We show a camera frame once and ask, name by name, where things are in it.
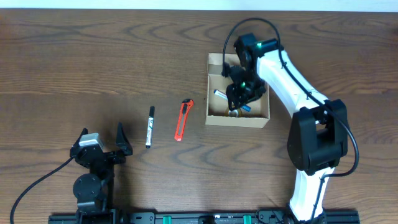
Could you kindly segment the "black whiteboard marker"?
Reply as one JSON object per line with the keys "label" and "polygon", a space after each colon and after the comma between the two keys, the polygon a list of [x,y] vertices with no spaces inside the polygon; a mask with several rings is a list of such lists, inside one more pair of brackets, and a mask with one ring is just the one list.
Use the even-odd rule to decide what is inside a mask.
{"label": "black whiteboard marker", "polygon": [[147,122],[147,134],[146,134],[146,148],[147,149],[149,149],[152,145],[154,113],[155,113],[155,107],[151,106],[150,110],[149,110],[149,118],[148,118],[148,122]]}

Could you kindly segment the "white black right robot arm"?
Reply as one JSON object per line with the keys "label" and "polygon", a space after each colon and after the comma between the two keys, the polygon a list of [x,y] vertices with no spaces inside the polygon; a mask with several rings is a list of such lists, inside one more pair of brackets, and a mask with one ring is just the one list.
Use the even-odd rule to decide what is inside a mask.
{"label": "white black right robot arm", "polygon": [[292,122],[287,150],[296,168],[295,187],[286,223],[325,221],[322,200],[328,176],[348,150],[346,106],[316,90],[290,61],[277,39],[258,41],[253,34],[234,43],[240,64],[223,64],[232,79],[226,89],[231,110],[258,100],[273,89]]}

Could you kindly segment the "blue whiteboard marker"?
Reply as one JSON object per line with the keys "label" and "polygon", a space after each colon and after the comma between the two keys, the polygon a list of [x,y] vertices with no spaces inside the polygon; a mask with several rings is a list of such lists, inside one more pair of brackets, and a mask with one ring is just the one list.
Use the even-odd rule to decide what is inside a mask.
{"label": "blue whiteboard marker", "polygon": [[[223,92],[221,92],[221,91],[219,91],[219,90],[214,90],[214,94],[215,94],[216,96],[218,96],[218,97],[224,99],[224,100],[228,100],[228,97],[226,96],[226,94],[223,93]],[[247,112],[250,112],[250,111],[251,111],[251,107],[250,107],[250,106],[247,106],[247,105],[243,105],[243,106],[241,107],[241,109],[243,109],[244,111],[247,111]]]}

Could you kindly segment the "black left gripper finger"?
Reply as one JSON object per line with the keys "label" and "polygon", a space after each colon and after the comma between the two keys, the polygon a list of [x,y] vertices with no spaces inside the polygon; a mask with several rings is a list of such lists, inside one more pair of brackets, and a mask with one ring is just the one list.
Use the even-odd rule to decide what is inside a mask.
{"label": "black left gripper finger", "polygon": [[88,134],[88,130],[87,130],[86,128],[83,128],[82,132],[80,133],[78,139],[75,141],[75,143],[73,144],[73,146],[74,146],[74,147],[79,147],[79,146],[80,146],[80,145],[79,145],[79,142],[80,142],[81,137],[82,137],[83,135],[86,135],[86,134]]}
{"label": "black left gripper finger", "polygon": [[118,129],[117,129],[117,135],[116,135],[116,141],[115,144],[117,147],[122,151],[122,153],[125,156],[131,156],[133,154],[133,149],[131,144],[129,143],[124,130],[123,130],[123,124],[118,123]]}

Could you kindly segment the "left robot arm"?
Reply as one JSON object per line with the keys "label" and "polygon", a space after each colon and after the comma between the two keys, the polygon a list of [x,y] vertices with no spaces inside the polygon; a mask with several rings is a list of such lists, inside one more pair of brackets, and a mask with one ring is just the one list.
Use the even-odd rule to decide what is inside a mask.
{"label": "left robot arm", "polygon": [[104,144],[98,133],[85,128],[70,149],[70,158],[89,170],[73,184],[77,199],[78,223],[128,223],[124,212],[113,207],[114,166],[126,162],[133,154],[123,125],[118,124],[115,145],[118,150],[104,152]]}

